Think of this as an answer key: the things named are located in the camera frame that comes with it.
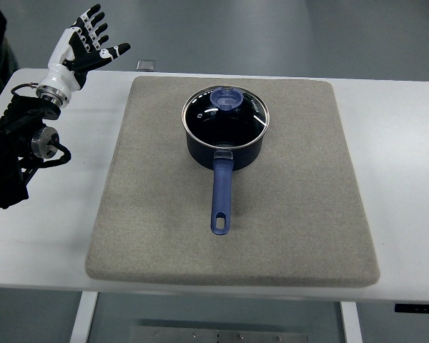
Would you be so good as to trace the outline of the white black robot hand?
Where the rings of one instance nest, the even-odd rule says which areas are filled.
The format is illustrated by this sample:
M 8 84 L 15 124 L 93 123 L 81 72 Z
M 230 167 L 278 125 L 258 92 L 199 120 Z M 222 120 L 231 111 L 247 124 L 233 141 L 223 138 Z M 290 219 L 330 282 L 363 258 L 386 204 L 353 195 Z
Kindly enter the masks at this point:
M 38 83 L 36 95 L 66 107 L 81 90 L 87 74 L 111 63 L 130 50 L 130 44 L 106 47 L 108 24 L 100 4 L 95 4 L 66 28 L 48 62 L 48 73 Z

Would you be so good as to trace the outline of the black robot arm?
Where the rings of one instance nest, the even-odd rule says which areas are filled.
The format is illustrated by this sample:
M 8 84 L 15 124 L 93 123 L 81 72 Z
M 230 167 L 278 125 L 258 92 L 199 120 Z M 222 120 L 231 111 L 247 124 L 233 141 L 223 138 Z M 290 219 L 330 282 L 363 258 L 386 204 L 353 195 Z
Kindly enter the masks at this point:
M 44 123 L 59 118 L 61 102 L 17 93 L 25 87 L 35 89 L 36 84 L 15 86 L 0 118 L 0 209 L 29 198 L 27 185 L 39 169 L 66 164 L 72 157 L 57 130 Z

